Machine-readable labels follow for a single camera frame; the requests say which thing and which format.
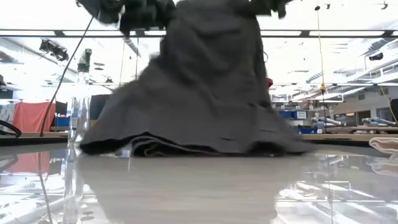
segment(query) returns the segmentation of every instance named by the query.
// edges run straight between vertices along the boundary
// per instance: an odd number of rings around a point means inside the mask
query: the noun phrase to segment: dark gray fabric
[[[234,2],[179,2],[160,55],[111,96],[83,151],[115,151],[145,135],[231,154],[259,143],[257,151],[312,150],[272,109],[259,25]]]

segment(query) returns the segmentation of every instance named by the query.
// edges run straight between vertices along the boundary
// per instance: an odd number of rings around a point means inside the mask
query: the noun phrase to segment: clear plastic bottle
[[[78,64],[78,73],[73,89],[72,108],[69,123],[68,143],[79,145],[90,128],[90,57],[91,49],[86,49]]]

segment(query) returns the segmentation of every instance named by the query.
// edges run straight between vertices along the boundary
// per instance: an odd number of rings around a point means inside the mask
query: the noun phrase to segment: glossy table surface
[[[30,153],[16,154],[21,147]],[[302,157],[130,158],[127,149],[88,157],[65,144],[0,147],[0,224],[398,223],[398,156],[319,148]]]

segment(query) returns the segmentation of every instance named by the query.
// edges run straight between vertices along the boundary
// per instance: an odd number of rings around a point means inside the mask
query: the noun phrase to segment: red cloth
[[[15,106],[12,124],[22,132],[40,132],[45,110],[49,103],[18,103]],[[50,107],[49,115],[45,121],[44,131],[50,131],[55,114],[55,104]]]
[[[266,80],[267,80],[268,88],[274,84],[274,81],[272,79],[266,78]]]
[[[42,174],[48,173],[50,169],[50,152],[35,152],[19,154],[18,162],[8,168],[8,172],[15,174],[18,172],[29,172],[39,174],[39,153],[41,153]]]

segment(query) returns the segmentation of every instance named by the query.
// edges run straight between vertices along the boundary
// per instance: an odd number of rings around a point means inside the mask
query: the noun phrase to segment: ceiling
[[[317,30],[318,25],[320,30],[397,29],[398,2],[390,0],[385,2],[388,3],[388,7],[382,9],[384,1],[380,0],[294,0],[287,6],[285,19],[278,20],[275,16],[259,17],[259,23],[262,29],[269,30]],[[1,4],[0,30],[85,30],[90,20],[90,15],[83,8],[77,7],[74,0],[13,0],[3,1]],[[321,7],[319,11],[314,10],[317,4]],[[93,21],[90,30],[115,30],[115,28]],[[68,49],[71,55],[80,39],[54,37],[51,40]],[[90,48],[93,49],[90,70],[93,82],[103,83],[110,78],[114,83],[124,83],[135,79],[147,65],[150,56],[159,51],[160,38],[131,40],[138,46],[141,57],[137,57],[122,39],[86,38],[78,49],[66,77],[73,81],[77,60],[84,49]],[[3,51],[18,61],[7,65],[0,63],[0,73],[7,82],[12,80],[16,85],[27,86],[33,83],[46,85],[57,81],[66,62],[56,63],[51,56],[42,55],[39,51],[41,41],[42,39],[38,37],[15,37],[3,40],[0,38],[0,52]],[[316,86],[314,84],[311,86],[311,83],[321,82],[321,76],[317,74],[321,73],[322,69],[325,82],[356,82],[367,75],[366,73],[358,75],[360,72],[379,66],[381,63],[366,61],[367,57],[360,56],[376,41],[380,39],[333,38],[319,41],[317,38],[263,38],[269,77],[274,83],[286,83],[275,85],[271,93],[299,95],[311,91],[313,86]],[[394,49],[391,48],[392,53],[386,59],[395,59]],[[102,63],[103,66],[94,65],[94,62]]]

